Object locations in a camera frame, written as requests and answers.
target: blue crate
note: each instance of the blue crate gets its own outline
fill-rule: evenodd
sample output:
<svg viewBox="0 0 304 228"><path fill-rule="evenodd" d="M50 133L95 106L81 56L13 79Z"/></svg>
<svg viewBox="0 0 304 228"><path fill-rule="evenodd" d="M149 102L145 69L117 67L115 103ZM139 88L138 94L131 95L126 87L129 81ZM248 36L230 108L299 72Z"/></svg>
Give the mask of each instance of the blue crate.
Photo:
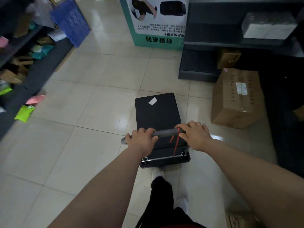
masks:
<svg viewBox="0 0 304 228"><path fill-rule="evenodd" d="M91 30L75 0L65 0L50 12L50 16L76 47Z"/></svg>

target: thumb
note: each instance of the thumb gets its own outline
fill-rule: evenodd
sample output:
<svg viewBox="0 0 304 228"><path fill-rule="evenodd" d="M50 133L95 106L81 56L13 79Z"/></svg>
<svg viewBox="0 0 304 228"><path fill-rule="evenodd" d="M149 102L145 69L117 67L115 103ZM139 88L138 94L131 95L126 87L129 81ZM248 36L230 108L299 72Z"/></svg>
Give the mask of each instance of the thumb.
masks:
<svg viewBox="0 0 304 228"><path fill-rule="evenodd" d="M157 140L158 140L158 136L154 136L154 137L152 138L152 143L155 144L155 142L157 142Z"/></svg>
<svg viewBox="0 0 304 228"><path fill-rule="evenodd" d="M179 136L180 136L182 139L184 139L186 142L188 142L189 137L188 137L187 134L185 134L185 133L180 133Z"/></svg>

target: red string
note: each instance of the red string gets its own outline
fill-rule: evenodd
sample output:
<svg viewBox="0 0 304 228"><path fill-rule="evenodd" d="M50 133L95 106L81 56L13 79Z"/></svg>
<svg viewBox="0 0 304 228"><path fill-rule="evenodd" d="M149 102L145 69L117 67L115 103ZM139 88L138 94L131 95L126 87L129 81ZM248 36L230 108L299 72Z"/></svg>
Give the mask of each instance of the red string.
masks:
<svg viewBox="0 0 304 228"><path fill-rule="evenodd" d="M176 151L177 144L178 144L178 139L179 139L179 134L180 134L179 127L177 127L177 130L178 130L178 135L177 135L176 144L175 144L175 148L174 148L174 152L173 152L173 157L175 155L175 151ZM174 135L172 136L171 140L169 141L169 144L172 142L173 138L174 138Z"/></svg>

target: cart handle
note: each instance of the cart handle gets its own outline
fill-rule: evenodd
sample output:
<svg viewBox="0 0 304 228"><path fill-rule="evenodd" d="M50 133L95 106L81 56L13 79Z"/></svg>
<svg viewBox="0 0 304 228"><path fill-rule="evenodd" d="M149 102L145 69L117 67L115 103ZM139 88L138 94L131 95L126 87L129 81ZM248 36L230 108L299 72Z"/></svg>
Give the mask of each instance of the cart handle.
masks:
<svg viewBox="0 0 304 228"><path fill-rule="evenodd" d="M184 131L183 129L179 128L179 132L180 133L186 133L186 131ZM169 129L169 130L159 130L159 131L155 131L152 134L152 137L154 136L158 136L159 138L162 137L170 137L170 136L175 136L178 135L178 129L174 128L174 129ZM126 142L126 137L121 139L121 144L127 144Z"/></svg>

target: foot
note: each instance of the foot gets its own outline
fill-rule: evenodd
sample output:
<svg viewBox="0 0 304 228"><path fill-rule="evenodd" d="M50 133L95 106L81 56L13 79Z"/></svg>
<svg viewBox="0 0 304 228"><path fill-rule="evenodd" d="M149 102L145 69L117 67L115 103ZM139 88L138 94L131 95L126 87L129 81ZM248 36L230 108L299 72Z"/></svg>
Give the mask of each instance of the foot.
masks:
<svg viewBox="0 0 304 228"><path fill-rule="evenodd" d="M175 204L175 208L179 207L181 208L185 214L188 214L188 199L186 196L182 196L179 199L177 199L177 202Z"/></svg>
<svg viewBox="0 0 304 228"><path fill-rule="evenodd" d="M154 167L152 170L152 181L157 177L164 177L164 171L159 167Z"/></svg>

